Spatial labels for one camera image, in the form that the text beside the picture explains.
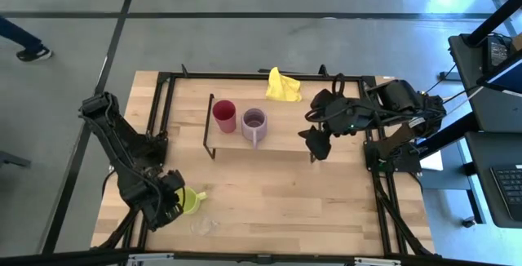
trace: lavender mug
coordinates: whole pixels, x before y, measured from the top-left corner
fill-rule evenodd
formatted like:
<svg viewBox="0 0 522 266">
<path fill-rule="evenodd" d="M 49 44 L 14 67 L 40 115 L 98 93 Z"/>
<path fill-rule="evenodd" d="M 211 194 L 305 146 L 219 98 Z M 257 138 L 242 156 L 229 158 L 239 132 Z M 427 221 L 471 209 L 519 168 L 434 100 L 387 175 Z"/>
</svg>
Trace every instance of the lavender mug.
<svg viewBox="0 0 522 266">
<path fill-rule="evenodd" d="M 258 142 L 268 132 L 267 114 L 260 109 L 248 109 L 241 116 L 241 133 L 247 140 L 251 140 L 254 149 L 258 148 Z"/>
</svg>

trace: caster wheel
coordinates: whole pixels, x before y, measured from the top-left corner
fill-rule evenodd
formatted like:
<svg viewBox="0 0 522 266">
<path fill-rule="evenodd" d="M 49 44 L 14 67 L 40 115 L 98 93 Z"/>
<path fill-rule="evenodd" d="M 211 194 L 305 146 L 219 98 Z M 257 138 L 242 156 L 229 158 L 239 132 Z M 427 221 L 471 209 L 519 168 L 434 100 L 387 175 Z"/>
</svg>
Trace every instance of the caster wheel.
<svg viewBox="0 0 522 266">
<path fill-rule="evenodd" d="M 469 217 L 462 221 L 462 226 L 465 228 L 470 228 L 476 224 L 475 217 Z"/>
</svg>

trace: keyboard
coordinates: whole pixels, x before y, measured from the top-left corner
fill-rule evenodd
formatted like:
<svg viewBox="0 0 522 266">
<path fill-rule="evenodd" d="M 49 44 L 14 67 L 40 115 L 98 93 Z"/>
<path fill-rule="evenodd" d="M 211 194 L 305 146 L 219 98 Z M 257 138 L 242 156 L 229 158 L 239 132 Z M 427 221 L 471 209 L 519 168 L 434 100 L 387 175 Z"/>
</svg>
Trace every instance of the keyboard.
<svg viewBox="0 0 522 266">
<path fill-rule="evenodd" d="M 522 221 L 522 165 L 491 167 L 509 216 Z"/>
</svg>

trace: computer monitor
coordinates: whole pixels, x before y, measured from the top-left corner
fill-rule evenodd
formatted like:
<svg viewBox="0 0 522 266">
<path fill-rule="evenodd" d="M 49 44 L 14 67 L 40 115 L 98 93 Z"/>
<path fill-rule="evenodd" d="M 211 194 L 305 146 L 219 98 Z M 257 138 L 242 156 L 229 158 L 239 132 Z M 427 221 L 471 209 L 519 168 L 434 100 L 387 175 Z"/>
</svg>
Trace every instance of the computer monitor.
<svg viewBox="0 0 522 266">
<path fill-rule="evenodd" d="M 507 57 L 491 73 L 485 74 L 476 83 L 522 98 L 522 50 Z"/>
</svg>

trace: yellow-green mug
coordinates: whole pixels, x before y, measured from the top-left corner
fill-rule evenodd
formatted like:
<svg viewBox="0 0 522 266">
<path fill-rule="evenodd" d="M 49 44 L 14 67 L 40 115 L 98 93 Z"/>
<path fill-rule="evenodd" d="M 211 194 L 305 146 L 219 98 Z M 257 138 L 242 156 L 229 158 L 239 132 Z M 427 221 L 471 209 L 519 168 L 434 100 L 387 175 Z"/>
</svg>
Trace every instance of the yellow-green mug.
<svg viewBox="0 0 522 266">
<path fill-rule="evenodd" d="M 176 193 L 179 196 L 179 202 L 183 204 L 183 190 L 178 189 Z M 199 209 L 199 206 L 201 205 L 201 201 L 206 199 L 206 193 L 196 193 L 193 189 L 189 187 L 185 187 L 185 204 L 183 206 L 183 213 L 190 215 L 197 212 L 197 209 Z"/>
</svg>

